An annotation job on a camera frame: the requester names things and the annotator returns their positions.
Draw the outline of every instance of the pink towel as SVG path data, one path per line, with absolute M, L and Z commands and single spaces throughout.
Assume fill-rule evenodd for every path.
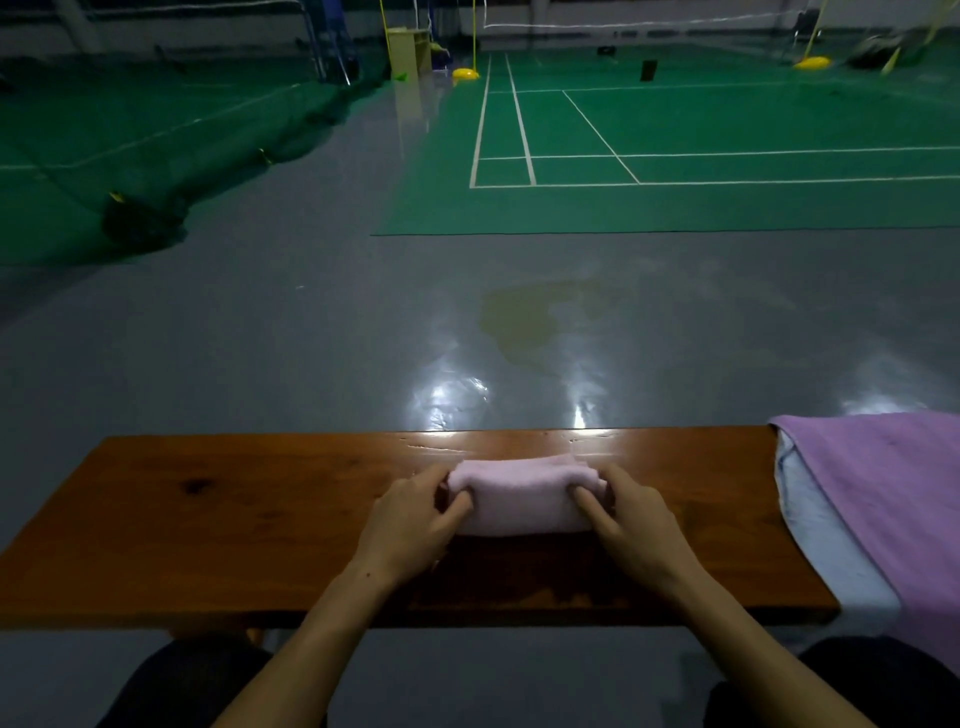
M 607 483 L 573 455 L 533 460 L 465 460 L 447 479 L 450 497 L 469 487 L 473 513 L 464 536 L 521 536 L 587 531 L 590 524 L 566 491 L 582 485 L 602 498 Z
M 960 417 L 777 417 L 903 603 L 891 634 L 960 675 Z

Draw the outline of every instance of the folded towel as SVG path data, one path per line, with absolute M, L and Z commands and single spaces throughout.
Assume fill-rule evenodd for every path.
M 900 599 L 830 505 L 790 436 L 780 430 L 774 469 L 787 528 L 840 602 L 829 624 L 797 630 L 791 649 L 802 651 L 830 637 L 877 637 L 900 616 Z
M 588 531 L 590 524 L 566 491 L 581 485 L 603 498 L 607 483 L 573 455 L 532 460 L 465 460 L 447 479 L 450 497 L 473 492 L 464 536 L 521 536 Z
M 960 674 L 960 417 L 777 417 L 900 597 L 891 632 Z

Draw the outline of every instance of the wooden table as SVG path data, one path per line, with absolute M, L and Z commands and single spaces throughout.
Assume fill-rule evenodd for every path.
M 105 440 L 0 555 L 0 627 L 280 626 L 347 563 L 375 498 L 434 462 L 572 451 L 659 488 L 767 623 L 838 606 L 788 533 L 767 427 Z M 458 538 L 380 625 L 668 624 L 593 534 Z
M 408 81 L 415 81 L 420 74 L 433 68 L 430 57 L 430 34 L 415 28 L 390 28 L 387 31 L 390 43 L 390 63 L 394 78 L 405 73 Z

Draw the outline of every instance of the net post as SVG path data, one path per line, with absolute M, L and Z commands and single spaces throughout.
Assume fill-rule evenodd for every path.
M 393 78 L 394 54 L 390 52 L 390 31 L 387 29 L 387 14 L 383 10 L 383 0 L 380 0 L 380 17 L 383 20 L 383 39 L 387 41 L 387 63 L 390 64 L 390 78 Z
M 813 41 L 817 39 L 817 34 L 820 32 L 820 24 L 824 22 L 824 13 L 827 11 L 827 3 L 830 0 L 824 0 L 820 6 L 820 13 L 817 15 L 816 25 L 813 26 L 813 33 L 810 34 L 810 41 L 806 45 L 806 50 L 804 50 L 803 61 L 806 61 L 810 58 L 810 51 L 813 49 Z
M 477 0 L 473 0 L 473 70 L 477 69 Z
M 933 20 L 930 22 L 930 30 L 924 39 L 924 45 L 929 45 L 940 32 L 941 27 L 947 21 L 950 11 L 960 5 L 960 0 L 941 0 L 940 7 L 933 14 Z

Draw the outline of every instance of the light blue towel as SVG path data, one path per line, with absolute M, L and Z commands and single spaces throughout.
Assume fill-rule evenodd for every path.
M 827 637 L 884 634 L 900 615 L 900 598 L 827 500 L 793 440 L 781 429 L 778 434 L 780 510 L 800 550 L 841 606 L 833 622 L 810 632 L 804 645 L 791 646 Z

